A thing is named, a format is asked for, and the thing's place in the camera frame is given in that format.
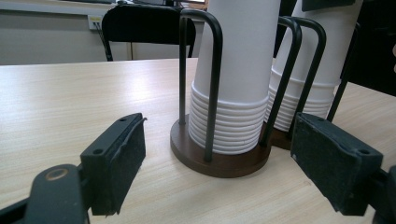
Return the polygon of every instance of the brown round base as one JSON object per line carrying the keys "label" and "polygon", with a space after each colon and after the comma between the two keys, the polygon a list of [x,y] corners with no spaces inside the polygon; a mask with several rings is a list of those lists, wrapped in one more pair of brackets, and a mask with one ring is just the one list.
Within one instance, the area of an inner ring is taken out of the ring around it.
{"label": "brown round base", "polygon": [[222,178],[250,175],[258,171],[267,163],[271,151],[270,146],[257,145],[249,152],[239,155],[213,153],[213,160],[206,162],[204,161],[205,150],[190,139],[189,115],[186,116],[185,125],[179,125],[177,120],[172,126],[171,148],[176,157],[192,170]]}

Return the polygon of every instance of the electrical outlet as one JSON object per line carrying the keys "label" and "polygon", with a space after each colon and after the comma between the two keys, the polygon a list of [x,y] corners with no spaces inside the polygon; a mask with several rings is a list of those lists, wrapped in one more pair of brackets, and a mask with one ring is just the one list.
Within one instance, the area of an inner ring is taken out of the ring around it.
{"label": "electrical outlet", "polygon": [[90,30],[96,30],[95,22],[99,23],[99,28],[101,29],[102,27],[102,16],[93,16],[93,15],[88,15],[88,25],[90,27]]}

